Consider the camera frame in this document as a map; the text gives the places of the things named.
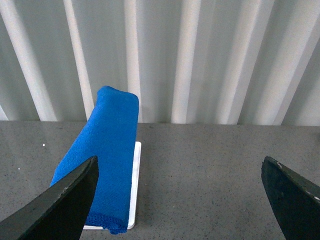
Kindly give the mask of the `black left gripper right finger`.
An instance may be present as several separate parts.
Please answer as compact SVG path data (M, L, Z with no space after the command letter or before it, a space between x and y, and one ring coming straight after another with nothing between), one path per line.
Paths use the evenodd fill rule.
M320 187L270 156L261 180L273 214L287 240L320 238Z

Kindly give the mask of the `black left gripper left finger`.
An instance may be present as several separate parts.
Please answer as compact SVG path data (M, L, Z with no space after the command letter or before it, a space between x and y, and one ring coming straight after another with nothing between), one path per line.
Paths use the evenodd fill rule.
M78 240L99 178L92 156L0 223L2 240Z

